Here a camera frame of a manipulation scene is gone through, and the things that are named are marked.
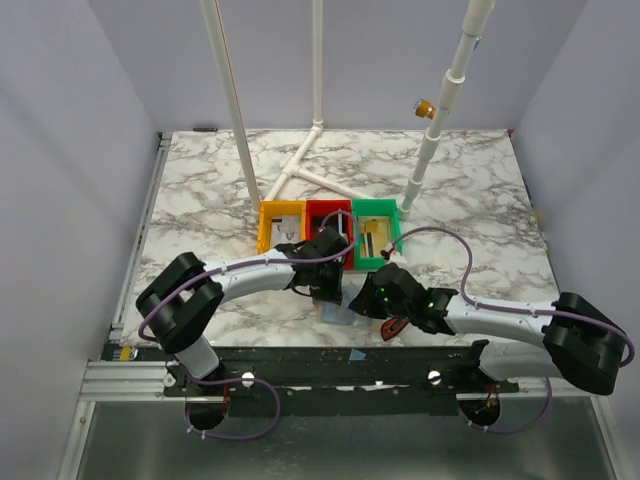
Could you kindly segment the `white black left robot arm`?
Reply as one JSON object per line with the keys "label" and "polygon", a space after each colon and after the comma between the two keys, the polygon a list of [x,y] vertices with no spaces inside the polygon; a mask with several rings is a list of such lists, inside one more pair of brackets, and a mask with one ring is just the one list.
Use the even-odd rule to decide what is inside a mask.
{"label": "white black left robot arm", "polygon": [[194,253],[178,255],[138,296],[138,336],[154,342],[185,369],[201,395],[227,385],[224,367],[204,331],[216,310],[264,291],[309,289],[311,297],[340,303],[343,264],[355,247],[333,227],[311,240],[281,243],[263,254],[207,264]]}

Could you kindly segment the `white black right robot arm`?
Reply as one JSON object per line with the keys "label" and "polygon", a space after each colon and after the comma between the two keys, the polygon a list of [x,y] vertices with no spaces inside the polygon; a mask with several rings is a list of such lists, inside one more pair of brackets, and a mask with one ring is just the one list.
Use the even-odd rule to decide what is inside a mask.
{"label": "white black right robot arm", "polygon": [[399,317],[428,334],[498,338],[464,362],[460,379],[480,392],[509,377],[557,377],[596,395],[615,388],[625,333],[578,294],[551,302],[517,303],[450,288],[426,288],[407,270],[387,264],[367,274],[350,310],[374,319]]}

